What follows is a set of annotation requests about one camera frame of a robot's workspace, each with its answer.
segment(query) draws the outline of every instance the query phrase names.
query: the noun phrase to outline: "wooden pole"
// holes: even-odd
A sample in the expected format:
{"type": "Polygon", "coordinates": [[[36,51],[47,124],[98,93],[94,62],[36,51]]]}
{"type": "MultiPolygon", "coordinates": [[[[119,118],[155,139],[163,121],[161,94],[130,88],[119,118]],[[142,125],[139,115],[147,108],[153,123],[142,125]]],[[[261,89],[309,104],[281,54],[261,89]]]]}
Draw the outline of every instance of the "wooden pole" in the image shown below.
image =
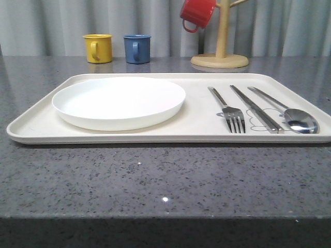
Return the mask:
{"type": "Polygon", "coordinates": [[[221,0],[221,3],[216,5],[216,7],[220,9],[220,14],[215,56],[216,58],[225,58],[227,55],[230,1],[221,0]]]}

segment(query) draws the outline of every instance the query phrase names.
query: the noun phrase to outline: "wooden base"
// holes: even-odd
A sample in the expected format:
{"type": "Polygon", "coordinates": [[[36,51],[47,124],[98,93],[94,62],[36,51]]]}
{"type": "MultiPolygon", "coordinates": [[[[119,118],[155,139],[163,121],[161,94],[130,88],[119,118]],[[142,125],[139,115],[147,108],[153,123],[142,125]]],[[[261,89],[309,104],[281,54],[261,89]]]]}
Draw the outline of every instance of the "wooden base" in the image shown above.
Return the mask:
{"type": "Polygon", "coordinates": [[[248,59],[237,54],[228,54],[225,58],[216,58],[215,53],[205,53],[193,56],[191,63],[211,68],[238,68],[248,65],[248,59]]]}

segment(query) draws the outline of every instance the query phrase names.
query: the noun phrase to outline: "yellow mug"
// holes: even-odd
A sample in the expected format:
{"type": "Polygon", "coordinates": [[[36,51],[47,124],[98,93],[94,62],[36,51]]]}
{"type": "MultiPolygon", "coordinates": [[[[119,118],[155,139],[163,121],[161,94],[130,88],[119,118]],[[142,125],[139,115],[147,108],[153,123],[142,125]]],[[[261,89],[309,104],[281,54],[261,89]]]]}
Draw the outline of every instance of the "yellow mug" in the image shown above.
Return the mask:
{"type": "Polygon", "coordinates": [[[87,61],[108,63],[113,60],[112,36],[106,34],[84,35],[87,61]]]}

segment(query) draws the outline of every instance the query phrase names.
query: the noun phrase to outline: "granite countertop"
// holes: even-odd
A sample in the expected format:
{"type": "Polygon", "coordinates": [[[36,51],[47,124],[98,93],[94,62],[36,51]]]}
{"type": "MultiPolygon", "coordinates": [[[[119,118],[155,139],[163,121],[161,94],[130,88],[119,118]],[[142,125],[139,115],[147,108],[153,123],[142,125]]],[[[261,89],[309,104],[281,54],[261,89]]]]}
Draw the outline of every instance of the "granite countertop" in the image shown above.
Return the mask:
{"type": "Polygon", "coordinates": [[[329,220],[330,143],[29,146],[6,134],[28,107],[84,73],[261,73],[331,114],[329,57],[203,69],[175,57],[94,65],[85,57],[0,56],[0,218],[329,220]]]}

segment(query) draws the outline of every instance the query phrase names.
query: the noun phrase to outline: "red mug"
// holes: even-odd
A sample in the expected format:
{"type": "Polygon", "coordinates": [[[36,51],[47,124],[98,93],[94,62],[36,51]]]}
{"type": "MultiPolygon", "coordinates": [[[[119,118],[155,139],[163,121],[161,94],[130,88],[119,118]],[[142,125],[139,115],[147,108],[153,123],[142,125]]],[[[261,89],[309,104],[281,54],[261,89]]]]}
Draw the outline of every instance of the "red mug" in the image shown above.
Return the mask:
{"type": "Polygon", "coordinates": [[[216,0],[185,0],[180,11],[180,18],[183,19],[184,29],[190,33],[194,33],[198,31],[198,27],[205,28],[212,17],[215,6],[216,0]],[[195,24],[195,29],[188,29],[185,26],[185,21],[195,24]]]}

